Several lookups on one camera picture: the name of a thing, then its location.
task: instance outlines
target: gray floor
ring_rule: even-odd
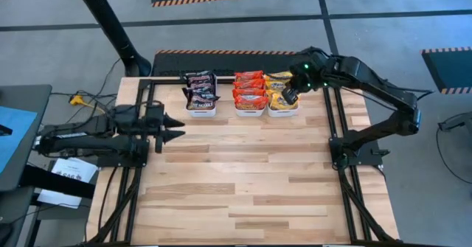
[[[320,14],[318,0],[231,0],[152,8],[150,0],[109,0],[122,21],[221,18],[255,15]],[[326,0],[329,13],[384,13],[472,9],[472,0]],[[0,27],[93,23],[81,0],[0,0]],[[332,21],[339,52],[364,60],[399,86],[435,88],[419,51],[470,46],[472,15],[420,18],[371,18]],[[329,50],[323,22],[283,21],[127,28],[148,60],[157,49]],[[100,29],[0,32],[0,85],[48,83],[54,91],[96,92],[117,59]],[[117,91],[118,64],[105,92]],[[65,122],[76,108],[53,96],[44,123]],[[384,159],[390,198],[400,236],[406,242],[469,246],[472,242],[471,186],[453,177],[436,150],[437,123],[470,111],[471,95],[434,94],[420,102],[423,124],[408,138],[380,141],[392,153]],[[373,122],[389,112],[367,102]],[[440,135],[445,159],[472,180],[470,137],[463,129]],[[34,156],[30,161],[45,164]],[[84,219],[48,221],[37,246],[79,243]]]

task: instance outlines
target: wooden tabletop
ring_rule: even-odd
[[[117,104],[135,103],[138,82],[139,78],[122,79]],[[167,143],[162,154],[150,149],[132,243],[348,243],[341,188],[331,168],[322,92],[303,94],[296,116],[271,118],[266,112],[261,117],[238,117],[231,90],[231,85],[218,85],[221,99],[215,117],[192,118],[184,110],[180,85],[157,85],[154,99],[165,104],[172,118],[186,123],[186,134]],[[349,92],[342,96],[349,127],[368,126],[364,99]],[[332,104],[337,114],[336,103]],[[97,233],[111,171],[99,174],[87,223],[89,237]],[[360,166],[358,171],[368,210],[387,233],[398,237],[384,178],[373,167]],[[118,169],[103,223],[114,210],[120,178]],[[124,213],[121,240],[128,216]],[[354,215],[362,238],[356,210]]]

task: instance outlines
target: yellow connector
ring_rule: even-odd
[[[83,101],[83,97],[80,96],[80,95],[74,95],[74,96],[72,96],[72,97],[70,98],[70,100],[69,100],[69,103],[70,103],[71,105],[73,105],[73,106],[76,106],[76,105],[84,105],[84,106],[87,106],[87,107],[90,107],[90,108],[93,108],[93,107],[94,107],[94,106],[92,106],[92,105],[90,105],[90,104],[84,102],[84,101]],[[97,110],[98,110],[98,111],[101,111],[102,114],[105,113],[105,111],[104,111],[103,109],[101,109],[100,107],[97,107]]]

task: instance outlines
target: white paper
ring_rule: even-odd
[[[97,166],[77,158],[58,159],[52,168],[52,172],[69,178],[88,183],[97,171]],[[80,197],[65,195],[62,192],[53,192],[43,189],[38,201],[77,209],[80,205]]]

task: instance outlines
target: blue object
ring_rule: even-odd
[[[0,136],[0,173],[7,165],[16,148],[27,133],[36,113],[0,106],[0,125],[13,130],[11,136]]]

